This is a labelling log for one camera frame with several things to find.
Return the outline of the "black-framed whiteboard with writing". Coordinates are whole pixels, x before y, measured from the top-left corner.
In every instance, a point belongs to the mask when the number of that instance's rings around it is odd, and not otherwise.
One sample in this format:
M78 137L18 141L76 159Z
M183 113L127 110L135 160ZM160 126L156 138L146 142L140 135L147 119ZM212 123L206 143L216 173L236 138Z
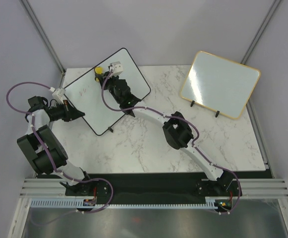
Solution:
M126 80L132 94L141 100L144 99L151 92L151 88L127 49L119 49L96 66L106 72L111 63L118 61L123 67L120 78ZM63 87L66 90L66 98L75 108L85 113L82 119L98 136L103 135L125 115L105 106L101 97L101 86L95 80L93 67L67 69Z

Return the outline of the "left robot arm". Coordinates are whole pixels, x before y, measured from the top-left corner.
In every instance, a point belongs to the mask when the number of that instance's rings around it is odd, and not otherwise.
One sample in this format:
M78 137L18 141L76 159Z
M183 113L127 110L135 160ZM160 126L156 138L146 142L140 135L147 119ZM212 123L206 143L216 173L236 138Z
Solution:
M25 116L28 129L17 139L17 145L37 174L57 175L67 181L66 186L75 186L82 195L93 192L94 184L87 173L68 161L68 155L49 125L63 120L71 122L85 116L68 100L48 106L44 97L34 96L28 100L30 109Z

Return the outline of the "yellow black eraser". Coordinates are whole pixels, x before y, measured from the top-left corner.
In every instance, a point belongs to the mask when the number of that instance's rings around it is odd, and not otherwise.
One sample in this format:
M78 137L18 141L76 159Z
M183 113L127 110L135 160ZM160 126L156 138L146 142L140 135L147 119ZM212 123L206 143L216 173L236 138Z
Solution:
M95 74L95 81L100 82L103 79L103 68L100 66L95 67L94 74Z

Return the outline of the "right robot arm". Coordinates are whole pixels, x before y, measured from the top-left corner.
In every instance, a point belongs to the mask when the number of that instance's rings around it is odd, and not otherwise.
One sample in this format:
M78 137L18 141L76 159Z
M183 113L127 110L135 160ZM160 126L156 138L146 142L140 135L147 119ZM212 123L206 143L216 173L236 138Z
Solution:
M167 144L175 150L186 153L203 170L211 181L215 194L225 195L230 190L234 175L213 163L207 154L195 144L197 139L193 136L192 130L194 129L197 135L199 132L180 112L176 111L168 116L148 107L131 93L126 80L114 76L109 71L97 73L95 80L101 85L102 101L108 109L143 118L162 127Z

